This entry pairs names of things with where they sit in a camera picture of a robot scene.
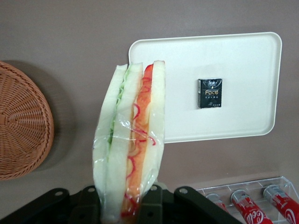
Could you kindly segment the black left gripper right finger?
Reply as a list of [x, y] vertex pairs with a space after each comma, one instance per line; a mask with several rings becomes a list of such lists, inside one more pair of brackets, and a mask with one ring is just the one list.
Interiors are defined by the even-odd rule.
[[240, 221], [187, 186], [173, 193], [157, 184], [141, 201], [139, 224], [239, 224]]

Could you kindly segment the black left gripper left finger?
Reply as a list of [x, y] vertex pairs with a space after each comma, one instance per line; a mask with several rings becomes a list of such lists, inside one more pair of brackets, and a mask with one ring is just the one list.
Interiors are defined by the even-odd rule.
[[52, 189], [0, 220], [2, 224], [100, 224], [100, 200], [95, 187], [71, 195]]

